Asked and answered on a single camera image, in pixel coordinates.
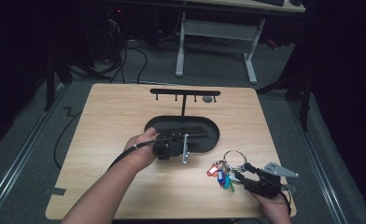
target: table surface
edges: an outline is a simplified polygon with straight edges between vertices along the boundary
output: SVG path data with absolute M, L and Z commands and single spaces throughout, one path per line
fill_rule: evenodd
M 127 140 L 144 131 L 148 121 L 160 115 L 181 113 L 182 97 L 159 95 L 150 89 L 220 91 L 217 102 L 205 103 L 188 96 L 186 115 L 213 120 L 220 130 L 216 147 L 206 153 L 189 154 L 169 161 L 155 160 L 140 172 L 126 192 L 115 218 L 244 218 L 262 217 L 257 201 L 242 185 L 235 192 L 219 186 L 206 171 L 213 161 L 223 159 L 228 150 L 246 155 L 255 167 L 274 161 L 280 164 L 273 139 L 261 110 L 257 93 L 250 88 L 95 84 L 71 146 L 67 152 L 56 188 L 63 196 L 51 195 L 46 216 L 62 219 L 79 197 L 107 170 L 122 152 Z M 237 153 L 229 154 L 231 165 L 243 163 Z M 258 179 L 245 172 L 246 177 Z M 292 215 L 296 214 L 292 203 Z
M 257 9 L 266 9 L 273 11 L 284 11 L 284 12 L 305 12 L 305 7 L 303 4 L 295 7 L 290 3 L 289 0 L 285 0 L 284 6 L 277 7 L 270 4 L 265 4 L 261 2 L 256 2 L 253 0 L 185 0 L 186 2 L 192 3 L 202 3 L 210 5 L 225 5 L 229 7 L 250 7 Z

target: gray carpet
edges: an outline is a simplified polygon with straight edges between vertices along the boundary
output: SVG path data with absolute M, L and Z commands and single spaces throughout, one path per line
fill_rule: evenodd
M 176 46 L 158 48 L 130 43 L 131 47 L 143 51 L 147 65 L 140 80 L 181 85 L 251 87 L 259 89 L 277 81 L 288 56 L 294 46 L 281 47 L 277 50 L 259 45 L 253 63 L 258 76 L 258 84 L 248 82 L 245 65 L 240 53 L 231 53 L 225 46 L 217 44 L 192 44 L 186 51 L 185 73 L 175 77 Z M 244 49 L 245 43 L 233 46 L 237 51 Z M 125 80 L 136 81 L 145 64 L 145 56 L 134 49 L 128 50 L 128 58 L 123 68 Z M 97 69 L 104 67 L 97 64 Z M 42 133 L 33 145 L 33 153 L 21 171 L 21 174 L 0 207 L 0 223 L 57 223 L 45 217 L 49 202 L 46 188 L 52 188 L 57 180 L 59 169 L 54 164 L 52 153 L 59 135 L 66 124 L 82 110 L 93 83 L 101 82 L 92 77 L 75 76 L 73 83 L 66 89 L 61 101 L 49 115 L 49 120 Z M 121 74 L 115 78 L 121 83 Z M 13 127 L 0 144 L 0 182 L 9 166 L 24 145 L 26 138 L 35 127 L 45 106 L 45 85 L 42 85 L 35 98 L 17 116 Z M 290 178 L 288 182 L 297 191 L 292 196 L 298 214 L 292 218 L 293 223 L 335 223 L 332 213 L 319 187 L 314 168 L 306 150 L 307 142 L 303 138 L 297 118 L 291 112 L 295 103 L 287 103 L 283 91 L 273 91 L 260 95 L 260 103 L 267 124 L 274 139 L 275 147 L 283 166 L 300 174 L 300 178 Z M 63 158 L 76 129 L 76 119 L 66 130 L 57 146 L 57 161 Z M 348 223 L 366 223 L 366 203 L 356 188 L 355 182 L 346 170 L 334 143 L 331 141 L 326 125 L 317 110 L 317 103 L 311 99 L 311 110 L 308 117 L 309 136 L 317 155 L 335 189 L 336 196 L 344 209 Z M 157 220 L 143 223 L 231 223 L 231 220 Z M 118 221 L 117 223 L 138 223 L 138 221 Z M 237 223 L 267 223 L 262 219 L 243 219 Z

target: key ring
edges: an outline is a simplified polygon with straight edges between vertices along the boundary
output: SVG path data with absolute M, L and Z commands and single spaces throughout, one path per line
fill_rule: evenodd
M 223 161 L 224 161 L 225 165 L 226 165 L 227 167 L 229 167 L 230 169 L 232 169 L 232 170 L 235 170 L 235 171 L 241 171 L 241 172 L 243 172 L 243 171 L 244 171 L 244 170 L 242 169 L 243 165 L 239 165 L 239 166 L 237 166 L 236 168 L 232 168 L 232 167 L 230 166 L 230 164 L 229 164 L 229 163 L 227 163 L 227 161 L 226 161 L 226 156 L 227 156 L 227 154 L 229 154 L 230 152 L 237 152 L 237 153 L 239 153 L 239 154 L 244 158 L 244 164 L 245 164 L 245 163 L 247 163 L 246 156 L 245 156 L 244 154 L 242 154 L 242 152 L 237 151 L 237 150 L 230 150 L 230 151 L 227 151 L 226 153 L 224 153 Z

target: person's arm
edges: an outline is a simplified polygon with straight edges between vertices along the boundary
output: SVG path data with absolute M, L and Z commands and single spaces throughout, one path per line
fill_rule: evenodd
M 288 206 L 282 195 L 277 195 L 273 199 L 268 199 L 250 192 L 259 202 L 262 212 L 267 216 L 271 224 L 290 224 Z
M 154 140 L 153 128 L 132 137 L 125 149 L 134 144 Z M 148 167 L 156 156 L 152 146 L 144 146 L 129 153 L 101 176 L 76 202 L 62 223 L 111 223 L 120 206 L 122 197 L 136 174 Z

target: person's hand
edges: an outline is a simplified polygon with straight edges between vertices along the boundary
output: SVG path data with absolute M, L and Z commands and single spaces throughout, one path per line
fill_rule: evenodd
M 124 151 L 134 144 L 140 144 L 157 138 L 157 132 L 154 128 L 148 128 L 144 133 L 134 136 L 128 140 L 125 145 Z M 133 152 L 129 153 L 122 160 L 128 162 L 130 166 L 136 169 L 137 172 L 145 169 L 156 159 L 156 155 L 153 152 L 153 146 L 143 146 Z
M 262 212 L 273 224 L 289 224 L 289 210 L 285 199 L 278 194 L 273 199 L 268 199 L 250 192 L 250 194 L 259 202 Z

